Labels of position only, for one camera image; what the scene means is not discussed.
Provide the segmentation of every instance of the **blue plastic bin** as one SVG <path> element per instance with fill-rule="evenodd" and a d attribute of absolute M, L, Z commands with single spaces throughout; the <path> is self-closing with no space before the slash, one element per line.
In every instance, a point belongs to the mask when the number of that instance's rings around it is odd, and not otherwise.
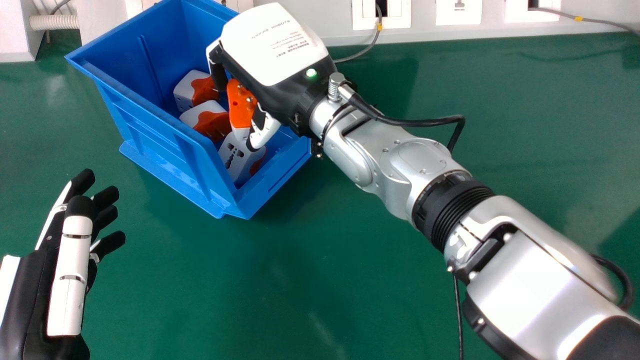
<path fill-rule="evenodd" d="M 214 144 L 177 117 L 173 88 L 208 72 L 205 48 L 236 12 L 211 0 L 164 0 L 66 59 L 92 78 L 124 139 L 120 152 L 216 218 L 249 219 L 310 157 L 288 127 L 260 170 L 236 188 Z"/>

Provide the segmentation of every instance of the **corrugated white hose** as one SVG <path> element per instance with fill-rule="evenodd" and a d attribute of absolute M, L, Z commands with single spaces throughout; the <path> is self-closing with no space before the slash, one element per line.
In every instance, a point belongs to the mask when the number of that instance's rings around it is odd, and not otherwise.
<path fill-rule="evenodd" d="M 31 29 L 40 30 L 61 30 L 79 29 L 77 15 L 35 15 L 29 17 Z"/>

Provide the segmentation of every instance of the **green tabletop surface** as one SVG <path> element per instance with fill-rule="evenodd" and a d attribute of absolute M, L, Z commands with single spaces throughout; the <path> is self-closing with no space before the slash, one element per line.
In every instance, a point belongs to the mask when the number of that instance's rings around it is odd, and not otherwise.
<path fill-rule="evenodd" d="M 118 152 L 54 32 L 0 64 L 0 252 L 30 252 L 70 177 L 120 189 L 127 244 L 99 265 L 92 359 L 457 359 L 451 276 L 409 224 L 328 159 L 254 216 L 216 220 Z M 455 158 L 640 284 L 640 42 L 625 33 L 377 45 L 341 64 L 391 116 L 461 113 Z M 332 49 L 344 56 L 359 47 Z M 451 127 L 415 133 L 445 142 Z M 631 312 L 640 315 L 640 302 Z M 469 359 L 498 358 L 465 324 Z"/>

